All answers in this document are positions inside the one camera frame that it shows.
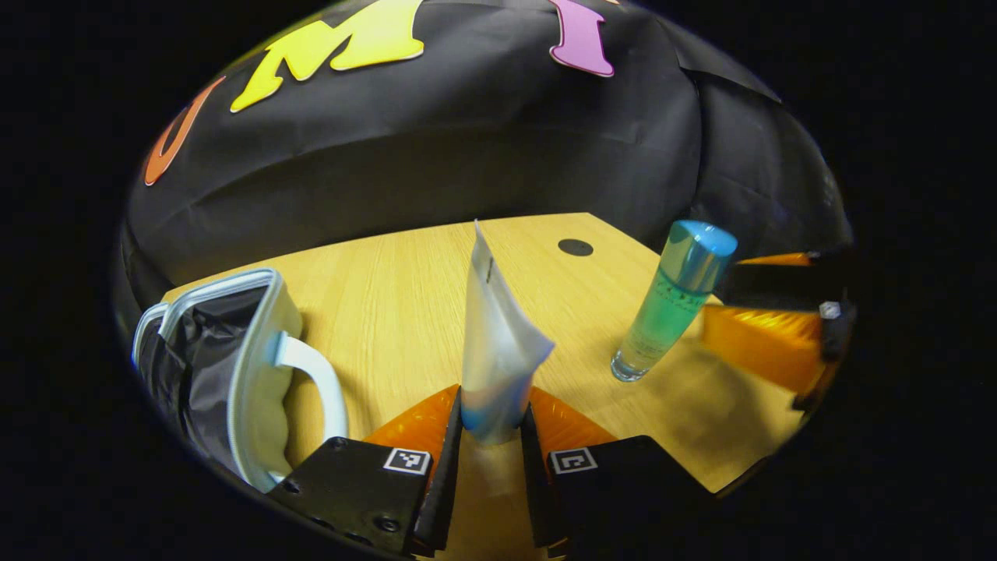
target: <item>orange letter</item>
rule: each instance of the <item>orange letter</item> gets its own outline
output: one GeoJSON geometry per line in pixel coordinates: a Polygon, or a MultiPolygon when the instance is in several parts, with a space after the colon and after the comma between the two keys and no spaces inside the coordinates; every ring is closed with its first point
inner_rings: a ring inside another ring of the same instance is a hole
{"type": "Polygon", "coordinates": [[[168,168],[169,164],[173,162],[173,158],[176,156],[176,153],[179,151],[180,147],[183,146],[183,140],[186,139],[187,133],[190,132],[190,127],[193,126],[193,120],[197,118],[197,112],[200,111],[200,106],[204,105],[204,100],[207,99],[207,96],[211,93],[211,90],[213,90],[214,87],[220,84],[224,79],[224,76],[218,78],[215,80],[214,84],[204,88],[204,91],[197,94],[197,97],[193,98],[193,101],[190,102],[190,109],[187,110],[186,116],[183,117],[183,122],[180,123],[180,129],[176,131],[176,137],[173,139],[173,142],[170,143],[169,148],[166,149],[165,152],[163,151],[163,148],[166,145],[166,138],[169,136],[169,131],[172,131],[173,127],[176,126],[176,119],[179,119],[179,115],[177,115],[176,119],[173,119],[172,123],[170,123],[169,126],[166,127],[166,130],[163,131],[163,135],[160,136],[160,139],[156,141],[156,145],[153,146],[153,152],[149,154],[149,162],[146,164],[146,185],[152,185],[163,175],[163,173],[166,172],[166,168],[168,168]]]}

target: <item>tube cap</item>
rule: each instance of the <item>tube cap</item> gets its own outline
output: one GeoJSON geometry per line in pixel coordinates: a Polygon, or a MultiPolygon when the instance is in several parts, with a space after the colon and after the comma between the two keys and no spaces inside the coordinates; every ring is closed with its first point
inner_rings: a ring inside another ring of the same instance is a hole
{"type": "Polygon", "coordinates": [[[661,252],[661,271],[679,288],[710,292],[738,247],[734,236],[698,221],[678,221],[661,252]]]}

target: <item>yellow letter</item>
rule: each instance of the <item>yellow letter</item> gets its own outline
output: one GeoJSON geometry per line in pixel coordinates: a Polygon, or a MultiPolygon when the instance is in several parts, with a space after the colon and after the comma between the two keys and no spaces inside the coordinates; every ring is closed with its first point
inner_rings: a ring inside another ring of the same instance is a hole
{"type": "Polygon", "coordinates": [[[320,20],[277,39],[266,48],[266,56],[245,90],[232,102],[231,112],[238,113],[280,88],[283,79],[276,75],[280,61],[287,61],[296,80],[307,80],[347,39],[350,42],[346,49],[332,59],[333,70],[418,57],[423,54],[423,42],[412,37],[412,26],[421,3],[422,0],[378,0],[337,27],[329,27],[320,20]]]}

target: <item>foam letter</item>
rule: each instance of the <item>foam letter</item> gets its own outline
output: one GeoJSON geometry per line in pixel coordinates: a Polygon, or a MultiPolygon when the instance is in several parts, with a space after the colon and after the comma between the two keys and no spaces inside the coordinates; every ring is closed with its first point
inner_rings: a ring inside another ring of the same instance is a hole
{"type": "Polygon", "coordinates": [[[597,12],[571,0],[549,0],[557,7],[561,40],[550,47],[550,56],[564,66],[591,72],[606,78],[613,75],[613,67],[602,54],[599,24],[605,21],[597,12]]]}
{"type": "Polygon", "coordinates": [[[329,27],[320,20],[277,39],[266,48],[267,54],[245,90],[232,102],[231,112],[238,113],[280,88],[283,79],[276,74],[281,61],[287,61],[296,80],[307,80],[347,39],[350,42],[346,49],[329,65],[333,70],[418,57],[423,54],[424,45],[412,37],[412,26],[421,3],[422,0],[378,0],[337,27],[329,27]]]}
{"type": "Polygon", "coordinates": [[[190,102],[190,109],[187,110],[187,114],[183,117],[183,122],[180,123],[180,128],[176,131],[176,136],[173,137],[173,142],[169,144],[169,148],[166,148],[165,152],[166,138],[169,136],[169,131],[172,131],[173,127],[176,126],[176,119],[179,119],[179,115],[169,123],[166,130],[160,135],[160,139],[153,146],[153,152],[149,154],[149,161],[146,162],[146,185],[150,186],[155,183],[166,172],[166,168],[173,163],[173,158],[176,157],[176,153],[183,146],[183,141],[186,139],[187,133],[190,132],[190,127],[193,126],[193,120],[197,118],[197,112],[204,105],[204,100],[207,99],[211,90],[224,79],[224,76],[218,78],[213,84],[204,88],[204,91],[197,94],[197,97],[193,98],[193,101],[190,102]]]}

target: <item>glass bottle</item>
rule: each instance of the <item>glass bottle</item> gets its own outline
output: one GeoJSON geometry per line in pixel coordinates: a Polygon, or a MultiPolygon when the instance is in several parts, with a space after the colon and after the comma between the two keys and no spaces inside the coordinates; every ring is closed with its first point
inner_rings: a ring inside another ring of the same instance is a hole
{"type": "Polygon", "coordinates": [[[668,233],[658,270],[609,363],[622,381],[636,381],[668,352],[699,313],[738,242],[698,221],[678,221],[668,233]]]}

